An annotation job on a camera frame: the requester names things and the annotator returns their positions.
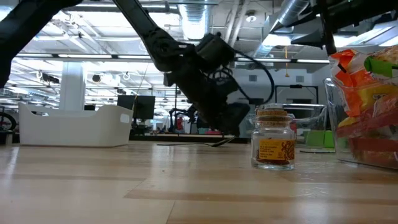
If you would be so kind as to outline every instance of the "white column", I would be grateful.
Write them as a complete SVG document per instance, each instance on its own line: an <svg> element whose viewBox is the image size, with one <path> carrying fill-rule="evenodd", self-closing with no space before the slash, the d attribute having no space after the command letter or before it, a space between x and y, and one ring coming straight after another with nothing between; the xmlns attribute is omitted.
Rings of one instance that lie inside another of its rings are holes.
<svg viewBox="0 0 398 224"><path fill-rule="evenodd" d="M60 110L83 110L86 73L82 62L64 62L61 80Z"/></svg>

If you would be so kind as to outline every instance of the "cable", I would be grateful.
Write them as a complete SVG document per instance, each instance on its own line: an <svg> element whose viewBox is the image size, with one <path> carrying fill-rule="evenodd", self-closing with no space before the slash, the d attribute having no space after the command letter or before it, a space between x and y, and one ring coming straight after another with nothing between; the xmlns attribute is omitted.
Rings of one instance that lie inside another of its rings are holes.
<svg viewBox="0 0 398 224"><path fill-rule="evenodd" d="M242 53L242 52L240 52L240 51L238 51L238 50L235 50L235 52L236 52L237 54L240 54L240 55L242 55L243 57L249 59L250 61L254 62L256 65L260 66L260 67L266 72L266 74L267 74L267 76L268 76L268 79L269 79L269 81L270 81L270 83L271 83L271 93L269 94L268 99L265 100L263 103L266 104L266 103L270 102L270 100L272 99L272 97L274 97L275 82L274 82L274 79L273 79L272 75L269 73L267 67L266 67L265 65L263 65L261 62L258 62L256 59L254 59L254 58L252 58L252 57L250 57L250 56L248 56L248 55L246 55L246 54L244 54L244 53Z"/></svg>

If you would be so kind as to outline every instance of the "clear plastic container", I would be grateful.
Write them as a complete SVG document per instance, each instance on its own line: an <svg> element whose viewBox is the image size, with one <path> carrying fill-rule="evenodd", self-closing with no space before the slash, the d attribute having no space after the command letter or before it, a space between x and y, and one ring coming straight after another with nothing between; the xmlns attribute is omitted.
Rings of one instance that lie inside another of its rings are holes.
<svg viewBox="0 0 398 224"><path fill-rule="evenodd" d="M325 80L339 160L398 169L398 91L379 94L380 90L394 88L396 83L398 78L348 88L331 78ZM345 98L351 93L359 95L362 106L366 106L361 108L359 116L350 117L346 112Z"/></svg>
<svg viewBox="0 0 398 224"><path fill-rule="evenodd" d="M273 104L257 110L252 133L253 167L269 170L294 169L295 133L290 128L292 118Z"/></svg>

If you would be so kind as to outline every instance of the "desk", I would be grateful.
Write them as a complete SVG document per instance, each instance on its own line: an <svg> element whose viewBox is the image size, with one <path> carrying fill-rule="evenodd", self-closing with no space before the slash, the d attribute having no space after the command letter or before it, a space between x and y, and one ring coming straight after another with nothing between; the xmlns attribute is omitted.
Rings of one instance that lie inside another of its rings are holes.
<svg viewBox="0 0 398 224"><path fill-rule="evenodd" d="M398 173L297 154L250 166L228 144L0 147L0 223L398 223Z"/></svg>

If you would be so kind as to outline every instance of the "ceiling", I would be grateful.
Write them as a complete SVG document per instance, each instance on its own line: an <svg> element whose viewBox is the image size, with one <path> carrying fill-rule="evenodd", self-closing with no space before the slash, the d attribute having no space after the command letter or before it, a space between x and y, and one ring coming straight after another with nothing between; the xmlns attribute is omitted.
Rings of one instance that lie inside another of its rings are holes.
<svg viewBox="0 0 398 224"><path fill-rule="evenodd" d="M235 0L190 1L197 2L198 5L179 4L181 2L183 1L169 1L170 11L168 13L153 12L150 13L150 16L159 27L165 29L173 38L193 43L197 43L197 40L188 40L187 37L200 33L202 29L213 34L220 32L221 36L225 37L230 20L235 21L234 27L236 27L240 14L253 10L256 20L248 22L246 21L247 16L243 16L241 28L238 30L238 40L233 45L237 50L249 54L253 54L266 38L263 28L267 16L278 12L282 4L281 0L250 1L244 12L238 10L236 17L231 18ZM161 1L142 1L142 3L148 9L165 8L165 3ZM238 8L242 8L243 5L244 1L240 0ZM10 8L12 8L12 3L3 7L0 6L0 20L7 15ZM192 17L186 19L185 13L191 13L192 10L203 10L204 13L200 16L208 16L204 28L203 26L184 25L185 22L192 19ZM309 33L316 27L316 24L317 21L314 21L314 24L295 27L295 36ZM398 26L396 25L391 25L392 28L383 36L372 39L371 42L362 45L362 47L370 46L372 50L379 49L379 44L391 39L391 36L397 35ZM358 34L368 31L366 23L359 27L345 27L344 30L356 31ZM281 37L292 38L292 34L277 34L279 43L282 43ZM315 47L290 45L290 42L288 44L275 44L271 48L268 57L327 59L324 50ZM88 1L80 6L65 9L54 16L21 53L147 55L141 39L116 7L98 7ZM47 82L40 80L43 73L62 81L63 63L63 61L50 59L15 58L12 63L9 84L25 86L6 88L3 95L14 98L22 97L25 99L24 101L34 101L40 105L56 108L59 102L60 87L52 85L52 88L38 88L38 86L48 85ZM118 93L114 88L107 89L106 87L119 86L127 94L137 93L157 96L159 102L156 106L157 110L164 112L174 107L175 87L166 88L163 86L163 74L155 68L153 63L111 62L106 60L102 62L87 60L83 63L87 72L86 103L94 103L98 106L115 104ZM103 78L100 82L94 82L93 75L101 75ZM183 102L184 100L186 98L183 95L178 96L177 106L179 108L189 107L188 103ZM8 108L15 108L13 105L16 105L17 101L3 100L1 103L7 105Z"/></svg>

